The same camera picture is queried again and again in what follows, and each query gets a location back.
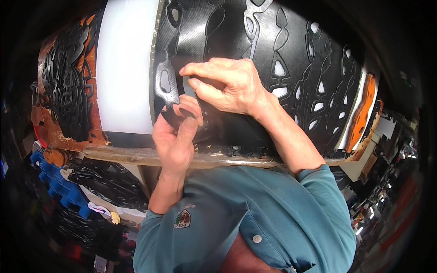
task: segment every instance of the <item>shirt button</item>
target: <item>shirt button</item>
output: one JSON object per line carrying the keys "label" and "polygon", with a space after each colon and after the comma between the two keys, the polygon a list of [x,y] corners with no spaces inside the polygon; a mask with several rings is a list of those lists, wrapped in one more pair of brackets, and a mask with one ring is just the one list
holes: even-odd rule
{"label": "shirt button", "polygon": [[261,236],[259,236],[259,235],[255,235],[253,238],[252,238],[252,241],[254,242],[254,243],[259,243],[259,242],[261,242],[261,240],[262,240],[262,238],[261,238]]}

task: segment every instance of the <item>hand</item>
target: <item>hand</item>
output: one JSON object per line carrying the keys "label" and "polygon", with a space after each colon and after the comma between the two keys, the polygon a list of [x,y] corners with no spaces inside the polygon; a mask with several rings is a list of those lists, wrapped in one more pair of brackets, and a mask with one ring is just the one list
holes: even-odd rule
{"label": "hand", "polygon": [[223,91],[192,78],[188,83],[197,96],[220,111],[247,114],[254,118],[265,113],[276,96],[267,92],[261,84],[252,60],[211,58],[208,62],[189,63],[179,74],[198,75],[226,84]]}
{"label": "hand", "polygon": [[193,160],[192,141],[198,124],[203,125],[202,112],[197,100],[187,95],[180,95],[179,99],[180,104],[173,105],[174,112],[178,116],[183,116],[180,112],[180,108],[183,108],[190,111],[196,119],[188,117],[180,125],[179,131],[176,131],[160,114],[152,131],[152,138],[163,165],[162,173],[170,176],[184,176]]}

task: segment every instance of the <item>teal polo shirt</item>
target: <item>teal polo shirt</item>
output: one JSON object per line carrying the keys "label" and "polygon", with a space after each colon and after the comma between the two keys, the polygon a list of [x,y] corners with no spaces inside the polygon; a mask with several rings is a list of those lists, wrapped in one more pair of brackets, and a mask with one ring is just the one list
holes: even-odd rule
{"label": "teal polo shirt", "polygon": [[192,173],[166,214],[147,211],[135,272],[216,272],[238,232],[267,265],[285,272],[347,272],[354,258],[349,211],[327,165],[303,170],[298,181],[232,166]]}

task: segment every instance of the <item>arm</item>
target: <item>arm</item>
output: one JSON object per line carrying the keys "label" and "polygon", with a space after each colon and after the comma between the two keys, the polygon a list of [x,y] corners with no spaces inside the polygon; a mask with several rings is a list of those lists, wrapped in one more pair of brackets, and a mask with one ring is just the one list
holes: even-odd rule
{"label": "arm", "polygon": [[325,160],[305,132],[279,104],[275,95],[261,84],[258,72],[249,59],[212,58],[204,63],[190,63],[181,76],[198,75],[226,84],[217,90],[198,79],[188,82],[197,96],[225,112],[247,114],[266,128],[287,167],[295,174],[303,169],[317,169]]}
{"label": "arm", "polygon": [[276,150],[288,169],[299,174],[304,169],[317,169],[326,164],[305,132],[285,112],[277,97],[269,93],[268,113],[254,115],[270,134]]}
{"label": "arm", "polygon": [[165,214],[182,198],[185,172],[194,155],[192,141],[198,124],[203,124],[201,109],[195,98],[181,95],[180,104],[173,105],[173,109],[177,115],[183,116],[180,108],[189,110],[196,119],[187,118],[176,132],[160,114],[153,126],[152,138],[163,165],[149,201],[149,210],[156,214]]}

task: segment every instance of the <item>fingernail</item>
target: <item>fingernail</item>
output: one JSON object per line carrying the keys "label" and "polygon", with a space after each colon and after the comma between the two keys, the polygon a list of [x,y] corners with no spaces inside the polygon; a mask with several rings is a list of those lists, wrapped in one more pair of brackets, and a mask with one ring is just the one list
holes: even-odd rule
{"label": "fingernail", "polygon": [[199,87],[198,79],[189,79],[188,83],[191,85],[191,87],[196,90]]}
{"label": "fingernail", "polygon": [[197,121],[192,117],[187,117],[187,119],[185,120],[185,126],[187,127],[187,129],[194,130],[197,126]]}

